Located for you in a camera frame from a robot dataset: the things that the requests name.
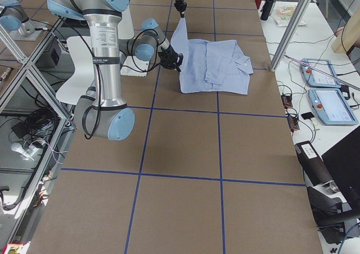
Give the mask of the light blue striped shirt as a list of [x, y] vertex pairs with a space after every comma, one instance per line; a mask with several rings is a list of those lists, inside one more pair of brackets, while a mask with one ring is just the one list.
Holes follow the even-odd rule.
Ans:
[[181, 18], [170, 43], [183, 54], [179, 73], [182, 93], [248, 94], [253, 67], [237, 40], [188, 39], [186, 19]]

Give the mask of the black bottle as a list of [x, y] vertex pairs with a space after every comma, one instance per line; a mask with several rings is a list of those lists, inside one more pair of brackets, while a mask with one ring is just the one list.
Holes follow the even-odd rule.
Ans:
[[265, 3], [261, 10], [261, 16], [260, 16], [260, 19], [262, 21], [268, 20], [273, 3], [274, 3], [274, 0], [265, 0]]

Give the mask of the white plastic chair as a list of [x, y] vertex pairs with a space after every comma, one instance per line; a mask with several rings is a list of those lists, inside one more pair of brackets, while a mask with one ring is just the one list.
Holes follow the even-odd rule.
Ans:
[[76, 105], [94, 80], [92, 55], [89, 51], [91, 37], [69, 37], [67, 47], [74, 64], [74, 72], [56, 92], [56, 98], [62, 103]]

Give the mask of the lower teach pendant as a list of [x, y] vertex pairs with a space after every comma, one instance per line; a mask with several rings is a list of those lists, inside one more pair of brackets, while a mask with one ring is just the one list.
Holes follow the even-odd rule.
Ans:
[[308, 90], [310, 103], [324, 125], [352, 126], [358, 120], [342, 92], [337, 88], [311, 88]]

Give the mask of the aluminium frame post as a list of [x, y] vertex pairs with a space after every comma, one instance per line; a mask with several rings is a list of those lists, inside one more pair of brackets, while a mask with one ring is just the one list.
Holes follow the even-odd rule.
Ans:
[[290, 41], [305, 13], [307, 7], [311, 0], [299, 0], [296, 5], [295, 12], [290, 19], [290, 22], [281, 38], [281, 41], [276, 49], [276, 52], [272, 58], [271, 64], [269, 66], [269, 70], [275, 72], [277, 66], [279, 65], [281, 59], [285, 55], [286, 49], [290, 44]]

